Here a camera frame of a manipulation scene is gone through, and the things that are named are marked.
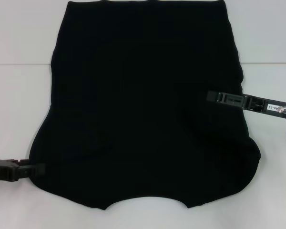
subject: black fabric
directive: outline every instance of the black fabric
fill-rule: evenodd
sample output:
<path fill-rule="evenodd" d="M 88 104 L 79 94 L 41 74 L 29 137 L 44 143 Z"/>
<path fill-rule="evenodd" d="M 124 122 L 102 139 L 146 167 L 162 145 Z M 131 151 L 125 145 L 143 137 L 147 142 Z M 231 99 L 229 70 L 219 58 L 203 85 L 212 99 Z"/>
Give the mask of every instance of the black fabric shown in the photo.
<path fill-rule="evenodd" d="M 260 152 L 243 111 L 224 1 L 69 2 L 52 62 L 51 108 L 30 159 L 38 187 L 106 209 L 136 197 L 188 207 L 235 194 Z"/>

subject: white backdrop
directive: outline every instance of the white backdrop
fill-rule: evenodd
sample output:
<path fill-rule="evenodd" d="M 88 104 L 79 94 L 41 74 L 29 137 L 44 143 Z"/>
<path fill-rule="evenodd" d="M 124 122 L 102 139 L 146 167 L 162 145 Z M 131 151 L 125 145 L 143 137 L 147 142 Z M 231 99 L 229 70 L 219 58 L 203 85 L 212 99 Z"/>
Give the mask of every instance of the white backdrop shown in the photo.
<path fill-rule="evenodd" d="M 245 94 L 286 102 L 286 0 L 226 0 Z M 0 159 L 23 159 L 50 105 L 66 0 L 0 0 Z M 106 211 L 0 181 L 0 229 L 286 229 L 286 120 L 245 112 L 262 159 L 242 192 L 200 207 L 137 198 Z"/>

